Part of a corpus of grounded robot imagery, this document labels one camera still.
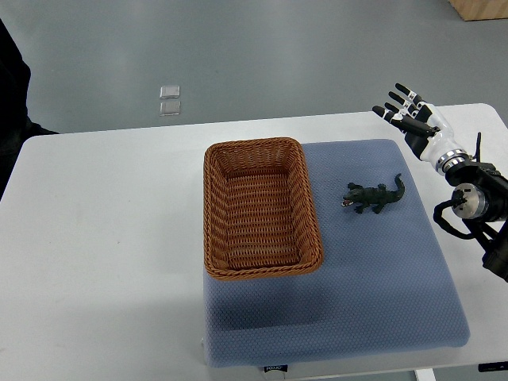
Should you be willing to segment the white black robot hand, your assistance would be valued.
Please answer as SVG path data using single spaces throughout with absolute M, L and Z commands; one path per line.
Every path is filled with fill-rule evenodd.
M 464 162 L 468 154 L 456 143 L 451 125 L 435 105 L 401 83 L 395 89 L 389 93 L 393 103 L 373 106 L 372 111 L 402 132 L 412 153 L 440 175 Z

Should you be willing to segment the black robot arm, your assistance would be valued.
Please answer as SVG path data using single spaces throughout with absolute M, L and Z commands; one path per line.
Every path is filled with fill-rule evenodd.
M 483 267 L 507 279 L 507 179 L 480 160 L 481 134 L 475 155 L 462 150 L 445 153 L 437 170 L 454 187 L 448 201 L 435 206 L 433 220 L 462 240 L 476 240 L 484 250 Z

